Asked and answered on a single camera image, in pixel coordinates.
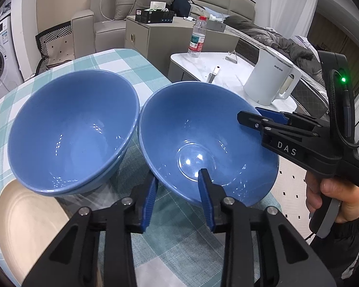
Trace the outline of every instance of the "kettle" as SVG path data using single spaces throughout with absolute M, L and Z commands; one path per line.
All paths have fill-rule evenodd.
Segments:
M 258 63 L 243 89 L 252 100 L 268 106 L 274 99 L 288 98 L 301 75 L 290 59 L 266 46 L 259 50 Z

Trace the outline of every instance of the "beige plate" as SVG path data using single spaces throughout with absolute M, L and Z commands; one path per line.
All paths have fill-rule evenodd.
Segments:
M 0 248 L 20 284 L 67 221 L 67 215 L 54 197 L 38 195 L 17 180 L 2 190 Z

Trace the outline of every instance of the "brown blind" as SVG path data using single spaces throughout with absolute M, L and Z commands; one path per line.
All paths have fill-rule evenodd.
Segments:
M 347 57 L 355 96 L 359 93 L 359 47 L 337 26 L 319 13 L 315 13 L 308 40 L 324 50 Z

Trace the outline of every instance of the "hand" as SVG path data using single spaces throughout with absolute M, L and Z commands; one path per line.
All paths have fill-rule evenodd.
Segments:
M 305 181 L 306 206 L 314 213 L 322 206 L 320 192 L 324 195 L 342 201 L 336 223 L 345 223 L 359 218 L 359 187 L 342 178 L 328 178 L 319 180 L 310 172 L 307 172 Z

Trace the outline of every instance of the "box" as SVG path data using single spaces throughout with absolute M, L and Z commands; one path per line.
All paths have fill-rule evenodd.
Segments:
M 173 22 L 174 12 L 168 11 L 146 11 L 138 9 L 135 11 L 135 20 L 143 24 L 171 24 Z
M 213 30 L 218 32 L 224 32 L 226 28 L 226 24 L 219 22 L 219 21 L 207 21 L 206 22 L 206 29 Z

